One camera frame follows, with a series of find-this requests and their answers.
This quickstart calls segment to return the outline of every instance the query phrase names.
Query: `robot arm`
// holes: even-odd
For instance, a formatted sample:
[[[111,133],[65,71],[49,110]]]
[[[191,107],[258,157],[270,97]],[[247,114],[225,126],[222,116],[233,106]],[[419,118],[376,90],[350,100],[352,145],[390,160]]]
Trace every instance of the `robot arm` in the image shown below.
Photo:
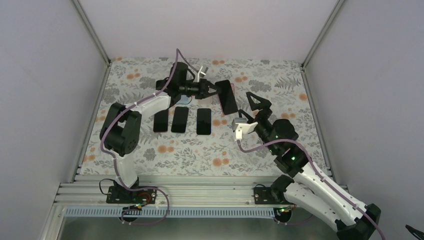
[[[127,105],[115,102],[109,108],[106,119],[100,131],[100,139],[103,138],[106,129],[112,124],[114,119],[121,114],[129,106],[135,105],[131,110],[128,110],[110,129],[104,140],[104,147],[108,150],[113,150],[118,154],[116,157],[116,168],[120,173],[120,178],[125,186],[132,187],[136,183],[138,177],[134,168],[134,159],[131,154],[139,143],[140,128],[142,119],[149,118],[154,114],[166,110],[175,105],[181,98],[181,95],[194,96],[196,99],[204,99],[215,94],[218,94],[220,89],[213,85],[211,82],[202,78],[206,75],[206,68],[202,71],[200,68],[195,76],[188,65],[183,62],[176,62],[171,68],[174,70],[172,79],[163,92],[155,95],[154,97],[144,101],[141,104],[137,102],[129,103]],[[190,73],[194,79],[187,80],[187,74]],[[158,81],[156,86],[158,90],[162,89],[169,78]]]
[[[240,141],[243,134],[256,132],[271,154],[277,156],[274,162],[288,176],[280,176],[271,185],[271,192],[276,200],[307,209],[337,231],[341,240],[369,239],[376,228],[367,217],[377,224],[380,209],[351,196],[325,175],[316,163],[309,161],[304,149],[295,144],[299,135],[289,120],[278,119],[273,124],[268,121],[272,114],[268,100],[250,92],[246,95],[251,109],[259,109],[259,112],[253,118],[239,110],[239,118],[232,122],[235,140]],[[241,150],[251,152],[256,149]],[[306,191],[299,183],[306,185],[314,194]]]

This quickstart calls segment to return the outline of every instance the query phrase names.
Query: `floral tablecloth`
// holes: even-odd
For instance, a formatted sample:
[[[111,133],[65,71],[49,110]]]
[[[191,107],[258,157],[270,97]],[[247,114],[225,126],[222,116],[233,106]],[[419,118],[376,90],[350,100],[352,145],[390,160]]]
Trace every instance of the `floral tablecloth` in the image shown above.
[[[100,130],[111,104],[133,103],[155,92],[157,80],[169,75],[173,63],[167,57],[115,58],[106,83],[94,128],[82,163],[80,174],[114,174],[112,158],[100,151]],[[212,83],[230,80],[235,86],[239,109],[251,111],[246,92],[271,101],[271,123],[278,118],[289,119],[299,134],[298,141],[308,150],[322,169],[326,165],[302,81],[299,64],[284,60],[198,59],[188,61],[199,68],[209,67],[206,78]],[[139,144],[134,151],[135,168],[139,175],[167,176],[279,176],[273,162],[275,156],[267,148],[252,153],[239,150],[233,138],[231,122],[236,113],[223,115],[218,97],[211,104],[199,104],[193,99],[188,105],[186,132],[171,132],[175,107],[169,109],[168,132],[153,132],[153,116],[142,119]],[[196,134],[198,108],[212,110],[212,134]],[[250,149],[262,144],[256,133],[242,140]]]

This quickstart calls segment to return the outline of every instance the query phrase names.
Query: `gray wall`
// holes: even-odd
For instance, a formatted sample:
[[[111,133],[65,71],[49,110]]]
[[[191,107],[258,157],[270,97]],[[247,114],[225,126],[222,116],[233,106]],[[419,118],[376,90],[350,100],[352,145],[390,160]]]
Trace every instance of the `gray wall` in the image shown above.
[[[303,61],[337,0],[80,2],[111,58]]]
[[[336,177],[382,209],[388,239],[424,231],[423,11],[348,0],[307,67]]]
[[[38,239],[105,64],[69,0],[0,3],[0,235]]]

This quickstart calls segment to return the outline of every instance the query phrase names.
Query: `smartphone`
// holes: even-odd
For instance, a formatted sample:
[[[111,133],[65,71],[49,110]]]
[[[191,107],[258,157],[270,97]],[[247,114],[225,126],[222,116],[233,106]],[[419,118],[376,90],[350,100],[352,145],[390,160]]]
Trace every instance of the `smartphone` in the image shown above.
[[[153,118],[153,132],[165,133],[168,132],[168,114],[169,110],[158,111]]]
[[[197,135],[211,135],[211,115],[212,111],[209,108],[197,109]]]
[[[236,113],[239,109],[237,108],[236,98],[234,97],[230,81],[217,81],[215,82],[215,86],[221,89],[221,92],[218,93],[218,98],[222,113],[224,115]]]
[[[187,119],[189,118],[189,108],[183,106],[177,106],[175,108],[171,132],[183,134],[186,132]]]

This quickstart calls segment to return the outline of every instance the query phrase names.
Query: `white bracket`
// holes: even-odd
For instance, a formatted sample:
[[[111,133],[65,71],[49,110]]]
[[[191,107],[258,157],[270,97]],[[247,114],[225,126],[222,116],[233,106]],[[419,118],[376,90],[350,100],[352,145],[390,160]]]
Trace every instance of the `white bracket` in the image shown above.
[[[150,116],[155,115],[157,112],[168,109],[171,104],[171,97],[166,92],[161,92],[157,96],[143,102],[140,105],[136,105],[132,111],[140,112],[142,115],[142,119],[147,119]]]
[[[201,77],[204,78],[206,76],[206,72],[208,71],[208,67],[205,68],[204,72],[202,71],[202,69],[203,69],[203,66],[200,66],[200,69],[196,74],[196,78],[194,79],[195,83],[198,83],[200,81]]]
[[[246,118],[236,117],[232,120],[231,128],[234,131],[234,141],[241,140],[243,134],[253,132],[258,122],[248,123]]]
[[[131,186],[137,181],[137,173],[134,166],[134,154],[130,153],[124,157],[117,156],[116,166],[118,173],[120,174],[120,178],[125,186],[131,188]],[[121,185],[121,181],[119,181],[118,176],[115,177],[115,181]]]

